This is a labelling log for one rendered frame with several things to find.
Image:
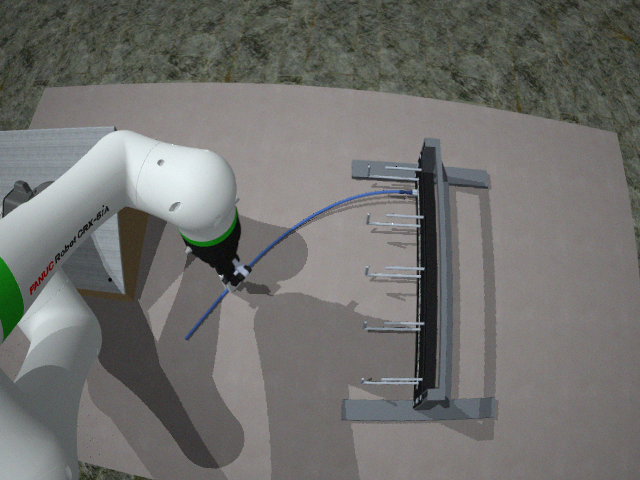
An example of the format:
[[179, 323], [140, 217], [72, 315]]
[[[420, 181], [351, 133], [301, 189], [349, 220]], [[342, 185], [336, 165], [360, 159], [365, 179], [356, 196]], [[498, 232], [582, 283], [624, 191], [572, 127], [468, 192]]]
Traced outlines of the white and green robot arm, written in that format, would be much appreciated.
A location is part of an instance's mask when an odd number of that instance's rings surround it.
[[178, 226], [186, 254], [225, 257], [241, 236], [236, 193], [217, 153], [119, 130], [56, 181], [3, 196], [0, 345], [16, 325], [31, 344], [14, 382], [0, 368], [0, 480], [78, 480], [78, 410], [102, 332], [63, 263], [124, 207]]

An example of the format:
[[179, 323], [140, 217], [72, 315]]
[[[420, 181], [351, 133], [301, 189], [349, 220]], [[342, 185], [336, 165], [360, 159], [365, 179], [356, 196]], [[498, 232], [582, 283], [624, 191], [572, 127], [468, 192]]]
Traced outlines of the black and grey patch panel rack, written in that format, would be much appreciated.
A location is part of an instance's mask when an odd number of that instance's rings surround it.
[[[367, 214], [366, 219], [366, 225], [416, 227], [417, 267], [386, 266], [385, 269], [417, 270], [417, 275], [368, 273], [368, 265], [364, 274], [365, 276], [417, 278], [416, 322], [384, 322], [387, 325], [417, 326], [416, 328], [366, 327], [367, 321], [364, 321], [362, 328], [363, 330], [416, 331], [414, 378], [381, 379], [382, 381], [414, 382], [374, 382], [364, 381], [364, 378], [360, 381], [360, 384], [414, 384], [414, 398], [413, 400], [343, 399], [341, 420], [431, 421], [494, 418], [495, 398], [451, 399], [453, 277], [449, 185], [488, 189], [487, 170], [443, 166], [440, 139], [424, 138], [417, 164], [352, 160], [352, 179], [414, 182], [417, 189], [405, 191], [405, 194], [416, 197], [416, 216], [386, 214], [386, 217], [417, 218], [416, 224], [419, 225], [369, 222], [370, 213]], [[437, 247], [434, 184], [436, 182], [440, 257], [438, 389], [435, 389]]]

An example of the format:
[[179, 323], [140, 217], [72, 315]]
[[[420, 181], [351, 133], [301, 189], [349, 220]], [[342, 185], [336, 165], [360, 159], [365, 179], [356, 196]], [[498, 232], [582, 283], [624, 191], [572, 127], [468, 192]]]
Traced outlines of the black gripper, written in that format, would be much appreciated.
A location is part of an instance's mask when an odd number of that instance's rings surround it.
[[231, 293], [234, 292], [234, 290], [241, 284], [241, 281], [243, 281], [252, 271], [250, 266], [247, 266], [244, 263], [239, 263], [240, 258], [236, 254], [238, 244], [230, 254], [221, 259], [204, 260], [200, 258], [203, 262], [208, 263], [210, 267], [215, 267], [223, 286], [226, 289], [228, 288]]

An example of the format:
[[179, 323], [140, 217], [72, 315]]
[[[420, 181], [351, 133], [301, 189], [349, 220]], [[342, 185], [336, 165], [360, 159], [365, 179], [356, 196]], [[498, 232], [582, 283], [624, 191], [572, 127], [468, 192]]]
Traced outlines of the blue cable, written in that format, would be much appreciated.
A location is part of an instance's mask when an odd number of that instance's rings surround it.
[[[299, 222], [298, 224], [296, 224], [295, 226], [293, 226], [291, 229], [289, 229], [287, 232], [285, 232], [283, 235], [281, 235], [278, 239], [276, 239], [273, 243], [271, 243], [265, 250], [263, 250], [248, 266], [252, 266], [261, 256], [263, 256], [271, 247], [273, 247], [277, 242], [279, 242], [282, 238], [284, 238], [286, 235], [288, 235], [290, 232], [292, 232], [294, 229], [296, 229], [297, 227], [299, 227], [300, 225], [302, 225], [303, 223], [307, 222], [308, 220], [310, 220], [311, 218], [317, 216], [318, 214], [333, 208], [337, 205], [340, 205], [342, 203], [345, 203], [347, 201], [350, 200], [354, 200], [357, 198], [361, 198], [361, 197], [365, 197], [365, 196], [370, 196], [370, 195], [376, 195], [376, 194], [385, 194], [385, 193], [399, 193], [399, 194], [405, 194], [404, 190], [385, 190], [385, 191], [376, 191], [376, 192], [369, 192], [369, 193], [365, 193], [365, 194], [360, 194], [357, 196], [353, 196], [347, 199], [344, 199], [342, 201], [339, 201], [337, 203], [334, 203], [328, 207], [323, 208], [322, 210], [312, 214], [311, 216], [307, 217], [306, 219], [302, 220], [301, 222]], [[185, 340], [187, 340], [191, 334], [196, 330], [196, 328], [202, 323], [202, 321], [207, 317], [207, 315], [212, 311], [212, 309], [218, 304], [218, 302], [225, 296], [225, 294], [228, 292], [229, 290], [226, 289], [221, 295], [220, 297], [214, 302], [214, 304], [208, 309], [208, 311], [203, 315], [203, 317], [198, 321], [198, 323], [192, 328], [192, 330], [188, 333], [188, 335], [185, 337]]]

